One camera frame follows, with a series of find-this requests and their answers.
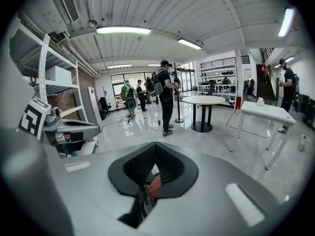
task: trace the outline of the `person in red shirt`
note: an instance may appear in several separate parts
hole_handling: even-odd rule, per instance
[[[261,63],[261,74],[262,74],[262,83],[267,83],[267,67],[265,66],[265,62]]]

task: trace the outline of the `staircase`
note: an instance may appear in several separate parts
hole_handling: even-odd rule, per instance
[[[262,83],[262,75],[261,75],[261,65],[256,65],[257,69],[257,97],[261,97],[263,99],[276,100],[274,91],[272,90],[270,78],[267,75],[267,84]]]

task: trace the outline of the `man in black clothes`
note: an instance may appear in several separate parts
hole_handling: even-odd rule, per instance
[[[145,92],[141,88],[141,83],[142,83],[142,81],[138,80],[137,93],[138,93],[138,98],[140,100],[141,110],[142,110],[142,112],[146,112],[147,111],[147,109],[146,109],[146,100],[144,98]]]
[[[280,87],[283,88],[283,99],[281,103],[281,108],[285,109],[288,113],[291,108],[291,104],[295,97],[295,79],[294,73],[291,68],[286,66],[286,62],[284,59],[280,59],[279,65],[285,71],[284,74],[284,82],[279,82]],[[278,131],[281,133],[286,133],[288,126],[286,124],[283,125],[281,129]]]
[[[170,128],[174,127],[174,125],[169,124],[173,113],[173,89],[177,90],[179,87],[171,84],[168,68],[169,62],[167,60],[162,60],[161,68],[157,74],[163,87],[163,92],[159,95],[159,100],[161,101],[163,112],[163,136],[173,134],[173,131],[170,130]]]

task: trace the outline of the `white trash bin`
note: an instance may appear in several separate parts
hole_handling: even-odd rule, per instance
[[[300,143],[299,143],[299,146],[298,146],[298,149],[300,151],[304,151],[305,148],[308,146],[308,144],[310,143],[311,139],[307,136],[307,135],[304,135],[302,134],[301,135],[301,138],[300,138]]]

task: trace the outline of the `sneaker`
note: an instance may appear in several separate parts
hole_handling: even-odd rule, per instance
[[[287,131],[287,127],[282,127],[281,129],[278,130],[278,132],[281,132],[281,133],[286,133]]]
[[[169,136],[169,135],[171,135],[171,134],[173,134],[173,131],[172,130],[163,130],[163,136]]]

